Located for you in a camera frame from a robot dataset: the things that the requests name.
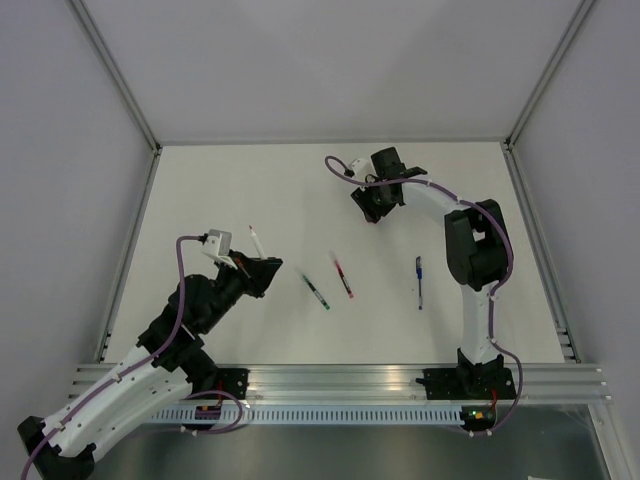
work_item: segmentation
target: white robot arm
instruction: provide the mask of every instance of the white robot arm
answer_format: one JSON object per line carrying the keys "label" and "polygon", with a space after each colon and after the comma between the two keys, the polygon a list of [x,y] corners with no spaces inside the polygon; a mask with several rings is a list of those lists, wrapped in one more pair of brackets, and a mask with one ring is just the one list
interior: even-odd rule
{"label": "white robot arm", "polygon": [[[344,168],[338,172],[331,165]],[[455,369],[425,369],[432,400],[515,398],[511,371],[494,337],[495,291],[511,273],[513,252],[500,206],[494,200],[471,203],[436,184],[421,168],[407,169],[395,148],[359,158],[349,166],[335,157],[325,164],[335,175],[358,185],[351,198],[366,220],[377,223],[396,206],[426,213],[445,231],[447,265],[462,289],[463,336]],[[481,234],[476,239],[474,233]]]}
{"label": "white robot arm", "polygon": [[[202,253],[218,266],[215,280],[184,276],[182,240],[203,243]],[[44,480],[86,480],[95,462],[162,408],[212,390],[236,402],[244,398],[249,371],[218,367],[202,350],[200,335],[209,333],[243,295],[263,297],[282,260],[248,258],[231,250],[230,243],[231,234],[218,230],[178,239],[178,291],[137,345],[69,405],[44,419],[28,417],[18,427],[30,455],[23,479],[33,463]]]}

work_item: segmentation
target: white table surface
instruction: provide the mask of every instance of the white table surface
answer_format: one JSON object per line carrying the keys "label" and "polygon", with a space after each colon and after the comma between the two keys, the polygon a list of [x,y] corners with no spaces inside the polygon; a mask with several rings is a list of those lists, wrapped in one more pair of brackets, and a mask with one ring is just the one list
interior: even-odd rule
{"label": "white table surface", "polygon": [[[166,304],[178,282],[175,239],[210,228],[233,233],[231,247],[256,256],[251,224],[267,253],[281,257],[265,298],[244,297],[205,337],[219,363],[455,362],[462,297],[445,259],[444,231],[409,206],[367,224],[354,190],[324,167],[390,144],[165,147],[113,328],[107,362],[119,360]],[[498,143],[394,144],[407,167],[469,200],[502,208],[515,252],[500,290],[497,337],[523,362],[563,362],[531,245]],[[342,263],[349,299],[328,252]],[[415,257],[422,256],[424,310],[417,308]],[[185,243],[187,274],[215,277],[200,244]],[[296,273],[324,295],[326,311]]]}

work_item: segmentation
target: marker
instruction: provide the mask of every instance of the marker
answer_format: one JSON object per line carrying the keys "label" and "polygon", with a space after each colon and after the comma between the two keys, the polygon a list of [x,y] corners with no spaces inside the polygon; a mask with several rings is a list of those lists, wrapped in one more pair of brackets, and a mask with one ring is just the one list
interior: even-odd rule
{"label": "marker", "polygon": [[311,289],[311,291],[313,292],[313,294],[316,296],[316,298],[318,300],[320,300],[320,303],[324,306],[324,308],[326,310],[329,310],[331,307],[329,306],[329,304],[327,303],[327,301],[324,299],[324,297],[322,295],[320,295],[320,292],[318,291],[318,289],[316,287],[313,286],[313,283],[311,283],[311,280],[309,280],[307,278],[307,276],[303,273],[302,274],[302,279],[304,280],[304,282],[307,284],[307,286]]}
{"label": "marker", "polygon": [[253,230],[253,227],[251,225],[249,225],[249,231],[251,232],[251,240],[253,241],[253,245],[256,247],[256,250],[258,251],[258,255],[260,256],[260,258],[262,260],[266,259],[267,258],[267,254],[264,253],[264,248],[262,247],[262,244],[260,243],[260,239],[258,238],[258,235]]}
{"label": "marker", "polygon": [[422,259],[416,257],[416,275],[418,276],[418,310],[422,310]]}
{"label": "marker", "polygon": [[331,252],[331,258],[333,260],[333,264],[336,266],[336,269],[338,270],[338,275],[340,275],[340,280],[342,280],[342,284],[344,285],[344,288],[347,291],[349,298],[353,298],[353,292],[351,291],[351,287],[349,287],[349,282],[347,282],[347,278],[344,276],[344,272],[342,271],[340,262],[338,262],[338,257],[336,257],[335,253]]}

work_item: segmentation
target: aluminum frame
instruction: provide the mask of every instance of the aluminum frame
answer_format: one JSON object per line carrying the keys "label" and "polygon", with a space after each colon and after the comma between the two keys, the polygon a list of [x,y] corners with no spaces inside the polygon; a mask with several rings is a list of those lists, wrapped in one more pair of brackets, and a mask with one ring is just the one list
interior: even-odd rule
{"label": "aluminum frame", "polygon": [[160,144],[156,139],[156,136],[153,134],[153,131],[149,126],[149,122],[147,122],[147,119],[145,118],[140,105],[133,96],[131,88],[129,88],[129,84],[124,78],[124,75],[122,75],[120,67],[118,67],[118,64],[113,58],[113,55],[111,54],[111,51],[107,46],[107,42],[102,36],[102,33],[100,33],[98,25],[91,16],[91,12],[87,8],[83,0],[65,1],[69,9],[71,10],[71,13],[78,22],[78,25],[85,34],[87,41],[98,56],[100,63],[102,63],[102,66],[111,79],[113,86],[120,95],[120,98],[122,99],[125,108],[129,112],[129,115],[131,115],[131,118],[140,130],[140,133],[142,133],[142,136],[147,141],[147,144],[149,145],[151,150],[153,150],[154,153],[157,152],[160,149]]}
{"label": "aluminum frame", "polygon": [[522,174],[520,161],[515,150],[510,147],[506,141],[502,143],[502,153],[507,164],[507,169],[509,170],[509,175],[511,176],[511,183],[513,184],[516,194],[516,200],[520,206],[520,212],[529,236],[529,241],[531,242],[533,256],[538,267],[538,272],[540,272],[542,286],[547,297],[547,302],[549,303],[549,308],[551,309],[551,315],[556,323],[558,334],[563,334],[568,338],[568,342],[563,342],[562,338],[560,338],[563,354],[565,359],[572,358],[573,361],[580,363],[582,361],[580,356],[581,352],[579,348],[576,347],[576,342],[567,322],[567,314],[562,302],[558,278],[555,274],[551,255],[544,240],[538,215],[531,201],[529,188]]}
{"label": "aluminum frame", "polygon": [[118,307],[120,306],[120,300],[122,299],[127,275],[129,274],[129,268],[131,267],[131,260],[133,259],[133,252],[135,251],[138,235],[140,234],[140,228],[142,227],[144,212],[147,208],[147,204],[149,203],[149,196],[151,195],[151,188],[158,170],[158,163],[160,161],[161,154],[162,149],[153,152],[152,158],[149,161],[149,170],[144,187],[140,192],[138,208],[136,209],[133,221],[129,227],[127,243],[125,244],[122,256],[118,262],[116,277],[114,278],[109,290],[109,299],[102,319],[101,334],[93,355],[94,362],[104,361],[104,354],[109,346],[111,331],[113,330],[113,324],[115,323],[116,316],[118,314]]}
{"label": "aluminum frame", "polygon": [[538,81],[533,87],[533,90],[529,94],[529,98],[527,98],[524,107],[520,111],[518,119],[511,129],[511,133],[505,140],[507,145],[513,146],[517,143],[520,135],[522,134],[522,131],[529,121],[529,118],[531,118],[531,115],[538,106],[540,99],[544,96],[549,83],[551,82],[551,80],[553,80],[553,77],[562,64],[567,52],[575,42],[578,34],[584,27],[587,19],[593,12],[598,2],[599,0],[581,0],[580,4],[573,13],[573,17],[571,17],[571,20],[569,20],[567,28],[562,34],[562,37],[560,37],[560,41],[556,45],[556,48],[551,54],[551,57],[547,61],[547,64],[545,65],[540,78],[538,78]]}
{"label": "aluminum frame", "polygon": [[[220,365],[248,368],[246,400],[261,405],[477,405],[478,401],[427,400],[416,378],[430,365]],[[517,385],[518,372],[513,364]],[[81,395],[113,365],[81,364],[70,397]],[[595,364],[525,364],[522,405],[609,405],[609,387]],[[510,405],[511,400],[501,401]]]}
{"label": "aluminum frame", "polygon": [[179,403],[160,410],[146,423],[173,425],[230,425],[240,415],[239,426],[248,425],[463,425],[462,407],[455,405],[267,405],[244,403],[242,411],[231,402],[214,418],[202,416],[199,407],[214,407],[217,400]]}
{"label": "aluminum frame", "polygon": [[605,464],[614,480],[633,480],[640,478],[637,466],[633,462],[633,453],[624,435],[616,425],[613,405],[589,405],[589,413],[600,444]]}

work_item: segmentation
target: gray wall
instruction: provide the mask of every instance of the gray wall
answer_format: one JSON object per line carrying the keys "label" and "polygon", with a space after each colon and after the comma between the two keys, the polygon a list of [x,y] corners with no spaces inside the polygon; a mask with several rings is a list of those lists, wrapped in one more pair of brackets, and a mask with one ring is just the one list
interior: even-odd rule
{"label": "gray wall", "polygon": [[640,2],[599,2],[517,152],[570,326],[640,458]]}
{"label": "gray wall", "polygon": [[62,0],[0,6],[0,476],[90,360],[150,151]]}
{"label": "gray wall", "polygon": [[86,2],[163,142],[504,138],[578,0]]}

